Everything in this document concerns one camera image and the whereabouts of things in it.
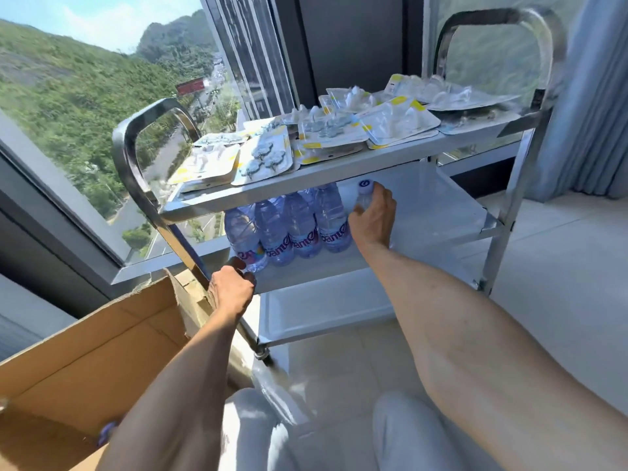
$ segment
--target hand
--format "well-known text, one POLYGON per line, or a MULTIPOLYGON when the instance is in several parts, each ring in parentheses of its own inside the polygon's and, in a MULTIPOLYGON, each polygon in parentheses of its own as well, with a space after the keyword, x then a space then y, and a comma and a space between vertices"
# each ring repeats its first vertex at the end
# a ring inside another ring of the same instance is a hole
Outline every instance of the hand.
POLYGON ((238 321, 244 314, 255 290, 255 276, 251 272, 242 273, 246 264, 238 257, 232 257, 212 274, 208 292, 214 297, 215 313, 224 314, 238 321))
POLYGON ((371 205, 366 211, 356 205, 353 213, 349 215, 351 236, 363 256, 373 246, 383 245, 385 248, 390 246, 394 215, 397 210, 397 202, 392 198, 392 194, 381 183, 375 182, 371 205))

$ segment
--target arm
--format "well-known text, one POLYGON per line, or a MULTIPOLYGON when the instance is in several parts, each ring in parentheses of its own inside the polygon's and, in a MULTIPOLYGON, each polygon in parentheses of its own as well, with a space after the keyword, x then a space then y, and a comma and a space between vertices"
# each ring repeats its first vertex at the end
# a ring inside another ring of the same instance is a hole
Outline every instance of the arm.
POLYGON ((218 468, 229 350, 255 282, 235 268, 232 258, 212 275, 216 310, 124 418, 98 471, 218 468))
POLYGON ((628 468, 628 418, 569 375, 505 310, 388 249, 396 202, 375 185, 349 216, 426 391, 508 470, 628 468))

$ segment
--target window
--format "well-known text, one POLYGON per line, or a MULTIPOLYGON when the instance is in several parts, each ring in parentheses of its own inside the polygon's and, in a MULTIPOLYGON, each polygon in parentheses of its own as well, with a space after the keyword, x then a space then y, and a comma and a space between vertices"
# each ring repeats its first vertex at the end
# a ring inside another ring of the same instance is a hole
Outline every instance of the window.
MULTIPOLYGON (((272 73, 283 69, 274 37, 266 0, 4 0, 0 138, 121 264, 168 253, 117 177, 111 133, 196 78, 204 89, 179 101, 202 133, 235 130, 242 104, 249 118, 290 111, 287 79, 272 73)), ((137 139, 143 173, 162 198, 189 152, 171 114, 137 139)), ((198 244, 224 234, 221 218, 180 227, 198 244)))
MULTIPOLYGON (((573 27, 585 0, 438 0, 436 39, 445 21, 460 11, 520 7, 539 4, 549 7, 565 27, 573 27)), ((491 94, 519 94, 518 102, 529 106, 539 76, 536 39, 519 26, 462 26, 451 42, 447 80, 473 85, 491 94)), ((485 146, 468 146, 449 152, 444 162, 461 159, 521 139, 521 134, 485 146)))

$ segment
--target sky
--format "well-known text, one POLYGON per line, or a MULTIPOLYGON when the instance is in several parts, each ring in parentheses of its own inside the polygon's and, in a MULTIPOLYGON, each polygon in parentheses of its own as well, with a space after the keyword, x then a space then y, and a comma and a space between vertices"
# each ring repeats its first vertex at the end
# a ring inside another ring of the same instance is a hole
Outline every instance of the sky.
POLYGON ((200 0, 0 0, 0 18, 132 53, 150 23, 201 9, 200 0))

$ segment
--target cardboard box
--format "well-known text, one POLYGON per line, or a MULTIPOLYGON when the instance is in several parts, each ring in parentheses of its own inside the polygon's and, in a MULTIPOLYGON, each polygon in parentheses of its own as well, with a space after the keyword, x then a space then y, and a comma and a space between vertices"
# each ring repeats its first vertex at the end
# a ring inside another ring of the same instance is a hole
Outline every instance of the cardboard box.
MULTIPOLYGON (((0 471, 93 470, 104 425, 127 413, 211 313, 168 275, 0 363, 0 471)), ((252 386, 230 357, 225 398, 252 386)))

